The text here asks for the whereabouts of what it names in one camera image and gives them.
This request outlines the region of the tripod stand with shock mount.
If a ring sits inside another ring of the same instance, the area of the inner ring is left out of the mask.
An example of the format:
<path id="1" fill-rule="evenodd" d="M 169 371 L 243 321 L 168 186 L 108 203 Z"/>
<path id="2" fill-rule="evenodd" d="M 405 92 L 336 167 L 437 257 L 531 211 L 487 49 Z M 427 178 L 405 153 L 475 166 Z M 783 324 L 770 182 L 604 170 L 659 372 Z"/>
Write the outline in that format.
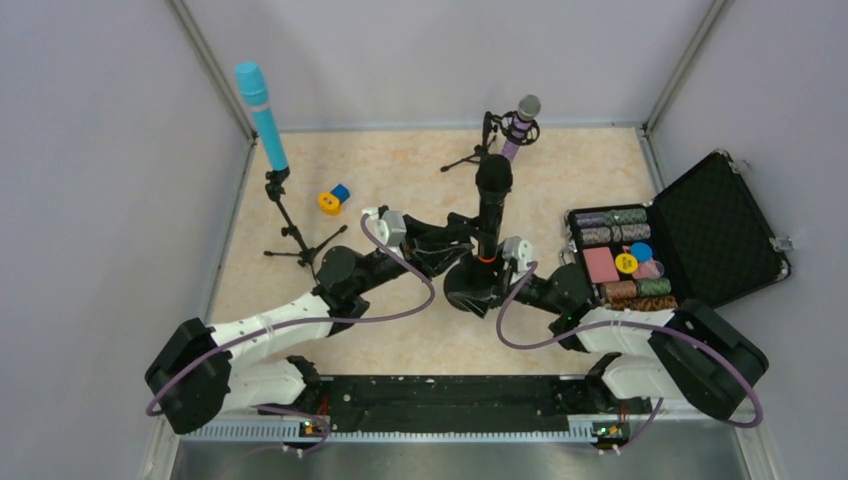
<path id="1" fill-rule="evenodd" d="M 490 154 L 490 149 L 498 138 L 505 140 L 501 131 L 501 119 L 504 114 L 495 115 L 492 112 L 487 111 L 483 118 L 481 141 L 479 144 L 474 146 L 473 153 L 453 163 L 442 166 L 440 168 L 440 172 L 445 173 L 464 163 L 478 165 L 484 157 Z"/>

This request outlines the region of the black microphone orange end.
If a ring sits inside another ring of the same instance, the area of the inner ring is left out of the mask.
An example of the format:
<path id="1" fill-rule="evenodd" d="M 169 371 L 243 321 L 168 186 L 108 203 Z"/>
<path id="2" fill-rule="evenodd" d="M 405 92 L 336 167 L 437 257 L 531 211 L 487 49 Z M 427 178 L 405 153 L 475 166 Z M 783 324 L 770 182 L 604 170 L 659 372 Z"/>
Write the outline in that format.
<path id="1" fill-rule="evenodd" d="M 483 158 L 475 174 L 475 185 L 480 198 L 478 258 L 484 263 L 492 263 L 497 255 L 505 199 L 513 185 L 511 161 L 500 154 Z"/>

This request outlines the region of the purple glitter microphone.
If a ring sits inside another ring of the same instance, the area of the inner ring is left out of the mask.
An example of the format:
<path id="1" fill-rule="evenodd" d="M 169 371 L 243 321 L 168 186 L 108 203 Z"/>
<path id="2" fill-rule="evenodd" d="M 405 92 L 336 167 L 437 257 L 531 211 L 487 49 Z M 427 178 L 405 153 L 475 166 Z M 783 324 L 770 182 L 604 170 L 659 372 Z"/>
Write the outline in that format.
<path id="1" fill-rule="evenodd" d="M 524 96 L 514 111 L 507 112 L 501 119 L 504 145 L 501 154 L 513 161 L 522 146 L 532 145 L 539 136 L 536 117 L 541 112 L 541 101 L 533 94 Z"/>

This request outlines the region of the round base clamp stand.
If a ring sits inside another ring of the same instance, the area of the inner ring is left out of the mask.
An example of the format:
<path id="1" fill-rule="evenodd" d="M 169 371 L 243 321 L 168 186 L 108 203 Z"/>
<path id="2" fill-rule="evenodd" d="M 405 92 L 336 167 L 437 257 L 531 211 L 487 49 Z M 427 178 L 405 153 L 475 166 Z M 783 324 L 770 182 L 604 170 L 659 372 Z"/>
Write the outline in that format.
<path id="1" fill-rule="evenodd" d="M 509 275 L 513 272 L 513 266 L 509 260 L 504 258 L 503 243 L 499 241 L 497 255 L 492 263 L 484 263 L 478 258 L 478 230 L 477 249 L 474 253 L 464 256 L 459 262 L 450 268 L 444 278 L 443 292 L 450 304 L 450 290 L 452 288 L 479 289 L 487 287 L 506 287 L 509 283 Z"/>

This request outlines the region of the blue plastic tube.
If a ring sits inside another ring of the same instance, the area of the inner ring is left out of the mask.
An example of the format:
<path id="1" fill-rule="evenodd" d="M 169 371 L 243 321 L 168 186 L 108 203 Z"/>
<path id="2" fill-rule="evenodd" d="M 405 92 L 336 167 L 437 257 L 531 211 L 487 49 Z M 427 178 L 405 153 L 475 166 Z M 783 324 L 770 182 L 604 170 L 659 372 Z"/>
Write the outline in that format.
<path id="1" fill-rule="evenodd" d="M 259 64 L 243 62 L 234 68 L 234 72 L 242 100 L 252 113 L 256 131 L 264 144 L 271 170 L 288 171 L 289 163 L 271 108 L 268 85 Z"/>

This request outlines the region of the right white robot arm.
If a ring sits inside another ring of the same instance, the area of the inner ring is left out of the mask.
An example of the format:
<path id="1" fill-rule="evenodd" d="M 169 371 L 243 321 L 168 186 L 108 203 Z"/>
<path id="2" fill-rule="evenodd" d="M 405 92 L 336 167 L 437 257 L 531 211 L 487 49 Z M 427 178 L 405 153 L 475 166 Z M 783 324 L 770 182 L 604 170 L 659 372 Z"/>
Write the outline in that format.
<path id="1" fill-rule="evenodd" d="M 717 312 L 690 299 L 672 309 L 613 310 L 595 306 L 582 269 L 559 267 L 548 277 L 526 270 L 459 265 L 444 282 L 448 302 L 485 317 L 496 311 L 498 340 L 515 350 L 557 344 L 566 350 L 599 353 L 606 359 L 600 379 L 617 399 L 685 400 L 715 420 L 739 428 L 759 426 L 764 407 L 754 387 L 769 368 L 761 349 Z M 504 332 L 512 303 L 556 314 L 553 335 L 518 343 Z"/>

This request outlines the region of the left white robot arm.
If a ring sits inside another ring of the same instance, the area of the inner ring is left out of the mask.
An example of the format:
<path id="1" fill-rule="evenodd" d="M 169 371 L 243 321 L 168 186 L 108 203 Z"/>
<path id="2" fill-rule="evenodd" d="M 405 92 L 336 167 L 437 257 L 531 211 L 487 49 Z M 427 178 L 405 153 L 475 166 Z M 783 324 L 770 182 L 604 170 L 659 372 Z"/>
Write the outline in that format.
<path id="1" fill-rule="evenodd" d="M 144 375 L 153 394 L 146 413 L 164 417 L 178 435 L 193 433 L 231 410 L 294 405 L 307 389 L 307 374 L 291 360 L 262 366 L 266 358 L 302 342 L 328 338 L 367 324 L 364 294 L 416 276 L 427 289 L 422 304 L 374 322 L 399 320 L 425 310 L 436 296 L 434 278 L 473 248 L 472 221 L 452 214 L 444 226 L 393 210 L 367 210 L 360 226 L 375 248 L 368 254 L 346 246 L 323 257 L 315 286 L 271 310 L 207 326 L 182 322 Z"/>

